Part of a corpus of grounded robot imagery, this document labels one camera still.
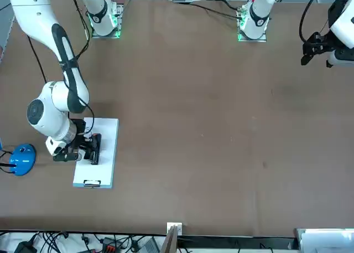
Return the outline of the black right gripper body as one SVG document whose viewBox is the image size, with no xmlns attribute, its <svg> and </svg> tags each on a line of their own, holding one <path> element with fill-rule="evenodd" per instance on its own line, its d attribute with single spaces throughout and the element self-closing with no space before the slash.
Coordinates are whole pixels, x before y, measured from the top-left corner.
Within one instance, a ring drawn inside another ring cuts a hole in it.
<svg viewBox="0 0 354 253">
<path fill-rule="evenodd" d="M 85 137 L 81 133 L 85 132 L 86 122 L 82 119 L 72 119 L 76 126 L 76 135 L 72 141 L 73 146 L 92 146 L 92 138 Z"/>
</svg>

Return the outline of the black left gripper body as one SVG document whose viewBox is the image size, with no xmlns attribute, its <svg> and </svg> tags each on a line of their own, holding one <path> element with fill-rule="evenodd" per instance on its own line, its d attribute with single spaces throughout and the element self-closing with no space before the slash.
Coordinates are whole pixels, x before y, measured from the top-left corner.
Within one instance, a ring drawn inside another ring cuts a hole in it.
<svg viewBox="0 0 354 253">
<path fill-rule="evenodd" d="M 315 53 L 322 54 L 325 52 L 333 51 L 336 47 L 336 36 L 334 33 L 326 33 L 316 35 Z"/>
</svg>

